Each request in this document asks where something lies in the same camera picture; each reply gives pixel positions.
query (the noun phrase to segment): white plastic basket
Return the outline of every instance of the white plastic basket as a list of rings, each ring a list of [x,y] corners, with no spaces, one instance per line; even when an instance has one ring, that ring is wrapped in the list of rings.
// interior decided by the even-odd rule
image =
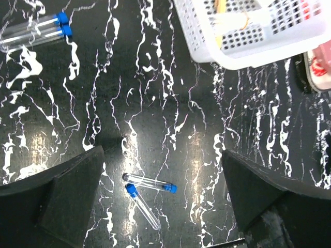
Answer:
[[[303,1],[308,3],[310,18],[306,18]],[[230,70],[258,67],[331,40],[331,0],[275,0],[269,6],[270,26],[251,24],[227,33],[221,49],[208,18],[216,13],[214,0],[174,2],[190,54],[198,63],[217,62]],[[247,12],[261,8],[255,0],[228,0],[227,12],[241,12],[240,6]]]

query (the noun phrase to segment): yellow object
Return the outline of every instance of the yellow object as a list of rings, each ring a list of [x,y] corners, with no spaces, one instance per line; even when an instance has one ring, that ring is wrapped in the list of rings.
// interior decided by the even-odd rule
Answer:
[[[227,0],[215,0],[215,6],[216,6],[216,3],[217,3],[216,12],[225,13],[225,11],[227,9]],[[218,47],[221,48],[222,43],[223,43],[223,36],[216,37],[216,42],[218,44]]]

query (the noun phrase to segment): blue cap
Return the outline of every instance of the blue cap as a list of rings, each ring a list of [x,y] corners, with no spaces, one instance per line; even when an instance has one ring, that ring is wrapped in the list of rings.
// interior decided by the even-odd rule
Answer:
[[[175,194],[177,192],[177,186],[172,184],[169,192]]]
[[[69,23],[69,18],[64,12],[56,14],[56,17],[58,18],[58,22],[62,25],[66,25]]]
[[[62,28],[61,28],[62,32],[64,35],[66,36],[72,36],[72,30],[70,28],[70,26],[68,25],[64,25]]]
[[[134,186],[132,183],[128,183],[127,185],[125,185],[125,188],[132,197],[136,196],[137,189],[136,186]]]

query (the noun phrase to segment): empty test tube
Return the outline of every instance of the empty test tube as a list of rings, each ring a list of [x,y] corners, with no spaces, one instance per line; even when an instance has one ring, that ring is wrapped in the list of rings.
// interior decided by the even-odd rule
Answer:
[[[162,182],[159,180],[132,175],[129,173],[123,174],[122,178],[124,181],[127,181],[132,184],[136,184],[138,186],[155,189],[155,190],[167,191],[173,194],[177,192],[177,186],[168,182]]]
[[[140,209],[140,211],[143,213],[145,218],[148,220],[152,228],[154,230],[160,230],[161,229],[160,221],[155,217],[153,212],[150,210],[144,199],[138,193],[136,187],[133,184],[128,183],[125,186],[125,188],[132,197],[132,199],[134,200],[134,202],[136,203],[137,207]]]
[[[0,36],[8,35],[20,35],[22,33],[29,32],[31,30],[43,30],[55,26],[67,25],[69,23],[69,18],[63,12],[54,15],[48,15],[41,17],[37,20],[32,20],[31,22],[24,22],[14,26],[7,26],[3,31],[0,30]]]
[[[53,26],[43,30],[26,30],[13,34],[0,36],[0,51],[16,51],[25,47],[47,43],[58,40],[64,36],[72,36],[72,30],[68,25],[63,27]]]

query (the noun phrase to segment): black marble tabletop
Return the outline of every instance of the black marble tabletop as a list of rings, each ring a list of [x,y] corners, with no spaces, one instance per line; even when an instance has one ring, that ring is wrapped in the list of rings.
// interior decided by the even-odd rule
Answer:
[[[73,39],[0,53],[0,184],[102,145],[86,247],[207,247],[240,238],[220,164],[234,149],[331,185],[331,96],[309,92],[301,57],[229,71],[191,60],[171,1],[8,0],[2,26],[65,11]],[[140,188],[123,173],[178,186]]]

